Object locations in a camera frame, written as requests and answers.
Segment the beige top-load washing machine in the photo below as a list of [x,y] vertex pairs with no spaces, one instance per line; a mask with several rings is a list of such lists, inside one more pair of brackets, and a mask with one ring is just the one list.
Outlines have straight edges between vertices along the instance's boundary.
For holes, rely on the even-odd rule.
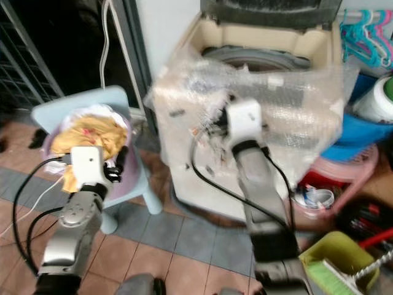
[[[342,2],[200,0],[199,14],[185,29],[165,66],[175,54],[185,50],[231,66],[247,66],[252,71],[308,71],[329,65],[341,66],[347,101],[346,68],[336,22]],[[263,137],[259,145],[270,150]],[[169,166],[175,197],[208,213],[244,221],[243,204],[236,199],[241,188],[232,148],[225,141],[224,152],[218,154],[207,147],[197,146],[196,140],[192,139],[189,159],[169,163],[162,147],[161,157]],[[297,184],[311,165],[295,174],[278,165],[271,151],[270,159],[277,192],[284,203],[287,189]]]

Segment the teal and pink clothes hangers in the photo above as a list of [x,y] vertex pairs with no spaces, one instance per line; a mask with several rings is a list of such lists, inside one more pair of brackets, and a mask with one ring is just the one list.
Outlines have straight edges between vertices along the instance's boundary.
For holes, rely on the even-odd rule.
[[393,70],[393,39],[384,32],[393,9],[343,9],[338,17],[345,61],[354,56],[372,68]]

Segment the lilac plastic laundry basin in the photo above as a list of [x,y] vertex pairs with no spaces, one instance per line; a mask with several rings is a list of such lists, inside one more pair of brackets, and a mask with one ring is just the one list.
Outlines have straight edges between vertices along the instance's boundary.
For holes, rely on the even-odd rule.
[[[42,155],[44,155],[45,158],[52,158],[56,157],[56,155],[51,155],[50,154],[50,144],[51,141],[53,140],[54,135],[56,135],[57,132],[61,130],[62,127],[69,127],[75,120],[79,119],[73,116],[73,112],[76,110],[73,109],[70,112],[67,113],[66,116],[64,116],[61,120],[56,120],[55,121],[55,129],[49,133],[47,138],[45,139],[43,143],[43,147],[41,149]],[[106,199],[104,199],[106,202],[109,202],[110,200],[120,200],[126,197],[135,187],[135,185],[138,185],[141,181],[139,180],[139,177],[143,171],[145,171],[145,168],[143,168],[138,160],[138,156],[136,154],[134,145],[132,143],[132,138],[133,136],[131,135],[130,131],[130,122],[124,118],[123,116],[120,115],[120,113],[117,113],[116,111],[115,115],[112,116],[111,118],[115,120],[117,123],[123,123],[125,124],[127,130],[128,130],[128,138],[126,141],[126,146],[123,148],[129,148],[129,152],[126,158],[126,165],[125,165],[125,171],[123,172],[123,180],[121,180],[120,183],[116,183],[113,185],[112,190],[107,194]],[[114,165],[113,159],[109,160],[110,165]]]

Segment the yellow garment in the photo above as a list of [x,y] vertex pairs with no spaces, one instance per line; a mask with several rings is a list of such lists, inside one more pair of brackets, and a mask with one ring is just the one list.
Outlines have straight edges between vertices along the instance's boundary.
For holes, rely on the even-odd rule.
[[128,130],[109,116],[87,115],[62,127],[49,147],[51,155],[69,154],[74,146],[99,146],[104,160],[113,159],[126,146]]

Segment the white garment in basin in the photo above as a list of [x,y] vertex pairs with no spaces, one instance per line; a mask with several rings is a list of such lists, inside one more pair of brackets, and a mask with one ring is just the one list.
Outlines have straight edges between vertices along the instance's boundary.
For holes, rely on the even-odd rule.
[[115,115],[115,112],[112,107],[107,106],[106,104],[94,104],[93,106],[86,106],[83,108],[76,109],[73,112],[73,116],[76,118],[82,116],[106,116],[112,117]]

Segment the clear bubble wrap sheet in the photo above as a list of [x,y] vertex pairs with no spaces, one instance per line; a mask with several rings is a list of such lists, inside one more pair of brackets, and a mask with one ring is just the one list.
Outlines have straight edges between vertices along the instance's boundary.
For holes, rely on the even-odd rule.
[[263,140],[289,173],[302,173],[340,134],[346,106],[343,67],[252,71],[185,50],[169,60],[147,98],[169,163],[189,159],[199,113],[207,96],[219,90],[261,104],[267,126]]

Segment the black shoe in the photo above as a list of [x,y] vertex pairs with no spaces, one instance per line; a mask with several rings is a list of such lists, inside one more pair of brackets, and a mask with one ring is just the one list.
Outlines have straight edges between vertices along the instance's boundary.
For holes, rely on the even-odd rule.
[[44,129],[37,129],[31,138],[31,142],[28,144],[28,149],[40,149],[48,135]]

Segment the light blue plastic chair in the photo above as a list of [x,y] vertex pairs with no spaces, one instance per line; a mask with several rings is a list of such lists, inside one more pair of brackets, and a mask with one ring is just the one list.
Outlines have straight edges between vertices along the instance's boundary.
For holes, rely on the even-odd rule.
[[[55,129],[56,120],[61,120],[73,109],[93,106],[94,104],[106,104],[130,122],[128,115],[130,107],[128,104],[128,98],[125,90],[119,86],[87,90],[77,93],[76,95],[64,96],[64,98],[45,102],[44,104],[40,104],[40,106],[33,107],[31,118],[36,121],[42,129],[50,134],[50,132]],[[101,230],[105,234],[111,234],[117,228],[117,220],[115,217],[110,216],[109,208],[123,204],[127,200],[134,199],[135,197],[142,197],[145,200],[147,210],[150,214],[160,214],[163,211],[163,204],[161,200],[157,194],[154,193],[149,184],[150,171],[142,162],[136,148],[135,151],[138,156],[139,163],[143,168],[145,168],[145,171],[143,171],[139,177],[141,182],[138,185],[135,185],[134,189],[126,195],[126,197],[120,200],[110,200],[109,202],[104,200],[104,213],[102,213]]]

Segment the white cup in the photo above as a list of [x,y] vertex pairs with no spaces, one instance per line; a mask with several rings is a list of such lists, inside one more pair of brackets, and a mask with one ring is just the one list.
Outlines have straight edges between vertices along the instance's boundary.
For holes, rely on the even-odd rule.
[[336,197],[330,189],[316,189],[309,187],[304,191],[295,194],[293,197],[295,204],[305,209],[329,209],[336,202]]

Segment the metal window grille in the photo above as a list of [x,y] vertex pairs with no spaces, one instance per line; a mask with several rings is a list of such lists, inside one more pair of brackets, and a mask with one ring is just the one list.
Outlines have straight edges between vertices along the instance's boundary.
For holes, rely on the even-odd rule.
[[12,109],[30,110],[62,95],[11,0],[0,0],[0,90]]

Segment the pink plastic basket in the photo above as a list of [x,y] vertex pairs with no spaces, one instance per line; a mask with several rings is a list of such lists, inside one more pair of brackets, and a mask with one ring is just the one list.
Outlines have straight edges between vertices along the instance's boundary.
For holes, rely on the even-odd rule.
[[295,210],[306,214],[309,219],[329,218],[329,216],[338,214],[350,200],[359,194],[362,186],[370,180],[378,160],[379,149],[377,145],[370,145],[348,162],[318,158],[314,161],[306,176],[301,179],[301,184],[307,184],[309,180],[325,180],[334,183],[345,183],[347,186],[342,193],[334,194],[333,202],[330,205],[324,205],[322,208],[308,208],[297,202],[295,203]]

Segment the white jug with green lid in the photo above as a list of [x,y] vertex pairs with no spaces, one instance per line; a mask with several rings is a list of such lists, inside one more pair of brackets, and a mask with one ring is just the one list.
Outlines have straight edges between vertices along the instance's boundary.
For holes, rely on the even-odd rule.
[[351,107],[351,112],[377,124],[393,124],[393,98],[387,92],[388,84],[393,86],[393,76],[379,79],[368,91]]

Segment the red and black crate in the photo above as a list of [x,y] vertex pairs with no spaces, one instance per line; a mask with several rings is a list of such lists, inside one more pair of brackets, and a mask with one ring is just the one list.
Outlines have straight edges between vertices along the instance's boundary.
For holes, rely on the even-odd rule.
[[337,214],[337,230],[361,242],[393,227],[393,207],[380,200],[350,200]]

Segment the white bristle brush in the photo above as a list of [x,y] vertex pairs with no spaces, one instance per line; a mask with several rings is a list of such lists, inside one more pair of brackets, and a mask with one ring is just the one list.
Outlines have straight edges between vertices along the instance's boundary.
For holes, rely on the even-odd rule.
[[388,261],[390,258],[383,256],[356,273],[343,273],[329,261],[319,261],[307,265],[306,272],[326,295],[363,295],[359,280],[368,277]]

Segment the dark grey door frame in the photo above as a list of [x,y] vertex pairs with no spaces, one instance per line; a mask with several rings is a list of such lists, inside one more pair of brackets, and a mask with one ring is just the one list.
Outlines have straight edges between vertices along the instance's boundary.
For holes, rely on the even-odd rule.
[[131,104],[130,114],[152,123],[154,113],[145,106],[152,75],[136,0],[111,0],[111,9],[134,93],[135,102]]

